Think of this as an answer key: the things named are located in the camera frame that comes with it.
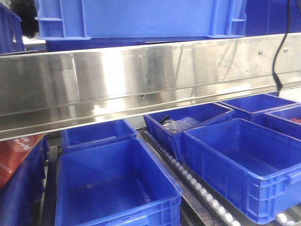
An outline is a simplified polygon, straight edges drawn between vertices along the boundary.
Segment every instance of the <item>blue storage bin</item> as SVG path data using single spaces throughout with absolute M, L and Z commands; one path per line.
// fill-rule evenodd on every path
M 35 0 L 39 37 L 242 37 L 246 0 Z
M 0 189 L 0 225 L 29 226 L 32 206 L 44 191 L 44 161 L 40 141 L 20 164 L 11 179 Z
M 286 30 L 287 0 L 248 0 L 246 35 L 282 34 Z M 296 1 L 291 1 L 290 32 L 301 32 L 301 16 Z
M 292 106 L 265 113 L 260 118 L 259 123 L 262 126 L 301 140 L 301 124 L 291 120 L 294 118 L 301 118 L 301 106 Z
M 299 105 L 300 103 L 270 94 L 260 94 L 251 97 L 225 100 L 221 102 L 221 104 L 235 110 L 233 118 L 241 118 L 258 123 L 258 116 L 266 112 Z
M 70 152 L 107 145 L 137 136 L 126 120 L 115 120 L 62 131 L 62 149 Z
M 242 119 L 185 138 L 190 168 L 253 222 L 301 202 L 301 141 Z
M 0 3 L 0 54 L 24 51 L 20 17 Z
M 181 189 L 137 138 L 59 158 L 56 226 L 180 226 Z
M 187 152 L 182 144 L 183 131 L 193 127 L 210 125 L 229 120 L 232 118 L 233 113 L 234 111 L 230 108 L 213 103 L 149 114 L 144 116 L 144 120 L 147 130 L 150 132 L 150 134 L 160 144 L 167 148 L 169 153 L 173 155 L 176 160 L 181 163 L 185 163 L 187 160 Z M 174 133 L 172 130 L 167 130 L 166 127 L 159 123 L 159 121 L 167 115 L 170 117 L 170 119 L 175 121 L 185 119 L 185 117 L 191 117 L 198 122 L 191 124 L 183 131 Z

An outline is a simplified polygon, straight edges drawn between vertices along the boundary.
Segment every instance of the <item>blue crate on shelf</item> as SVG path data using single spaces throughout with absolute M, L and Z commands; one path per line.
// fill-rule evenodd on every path
M 117 46 L 245 35 L 246 0 L 35 0 L 35 5 L 38 37 L 51 41 L 51 51 L 107 46 L 91 39 L 119 39 L 111 44 Z M 91 41 L 68 42 L 75 40 Z
M 59 157 L 56 226 L 180 226 L 181 189 L 138 138 Z
M 246 35 L 285 33 L 287 0 L 248 0 Z M 291 1 L 290 32 L 301 32 L 301 15 L 296 1 Z
M 232 109 L 213 103 L 153 113 L 145 115 L 144 120 L 150 134 L 154 136 L 160 144 L 167 148 L 176 160 L 185 163 L 187 153 L 185 152 L 182 143 L 183 131 L 193 127 L 229 120 L 232 118 L 233 113 L 234 111 Z M 167 129 L 166 126 L 159 123 L 159 121 L 167 115 L 170 117 L 169 119 L 174 121 L 184 121 L 185 123 L 188 119 L 190 121 L 193 120 L 193 122 L 188 122 L 187 126 L 184 124 L 184 128 L 174 131 L 172 129 Z
M 137 131 L 126 120 L 65 129 L 62 131 L 62 150 L 71 152 L 135 138 Z
M 301 141 L 243 119 L 185 132 L 189 167 L 257 224 L 301 202 Z
M 257 123 L 259 122 L 259 116 L 266 112 L 299 105 L 300 103 L 270 94 L 260 94 L 225 100 L 221 102 L 221 104 L 234 109 L 235 113 L 233 114 L 233 118 L 246 119 Z
M 301 140 L 301 124 L 291 119 L 301 119 L 301 105 L 265 113 L 259 124 Z
M 0 189 L 0 225 L 29 226 L 32 207 L 44 191 L 43 140 L 32 149 L 11 179 Z
M 20 17 L 0 3 L 0 54 L 24 51 Z

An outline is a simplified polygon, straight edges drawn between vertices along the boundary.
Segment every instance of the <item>stainless steel rail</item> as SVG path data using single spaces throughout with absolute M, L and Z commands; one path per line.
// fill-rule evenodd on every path
M 0 140 L 274 91 L 283 35 L 0 56 Z M 276 70 L 301 86 L 301 33 Z

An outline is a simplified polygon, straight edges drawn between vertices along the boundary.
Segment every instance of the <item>white roller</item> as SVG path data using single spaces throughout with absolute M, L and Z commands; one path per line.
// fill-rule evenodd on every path
M 207 194 L 207 190 L 205 188 L 202 188 L 199 192 L 202 196 L 205 196 Z
M 226 221 L 227 223 L 230 223 L 230 222 L 233 221 L 233 216 L 232 216 L 232 214 L 230 214 L 230 213 L 225 213 L 224 216 L 223 216 L 223 218 L 225 219 L 225 221 Z
M 187 170 L 184 169 L 184 170 L 182 171 L 182 174 L 183 174 L 184 176 L 186 176 L 186 175 L 188 174 Z
M 192 179 L 192 175 L 189 173 L 189 174 L 186 175 L 186 178 L 187 178 L 188 180 L 191 180 L 191 179 Z
M 207 195 L 205 195 L 205 199 L 207 202 L 211 202 L 213 200 L 213 197 L 211 194 L 207 194 Z
M 230 224 L 231 226 L 240 226 L 240 223 L 237 220 L 232 221 Z
M 200 190 L 202 188 L 202 185 L 200 183 L 196 183 L 195 187 L 196 187 L 197 190 Z
M 191 183 L 192 185 L 195 185 L 195 184 L 197 183 L 197 180 L 196 180 L 195 178 L 193 178 L 193 179 L 190 180 L 190 183 Z
M 221 216 L 223 216 L 226 213 L 226 210 L 223 206 L 219 206 L 216 210 L 217 210 L 217 213 Z
M 178 170 L 182 171 L 182 170 L 184 170 L 184 167 L 183 166 L 178 166 Z
M 281 224 L 284 224 L 287 221 L 287 217 L 284 213 L 278 213 L 276 215 L 276 221 L 278 221 Z
M 218 203 L 218 201 L 216 199 L 213 199 L 211 202 L 210 202 L 210 205 L 216 209 L 220 206 L 220 204 Z

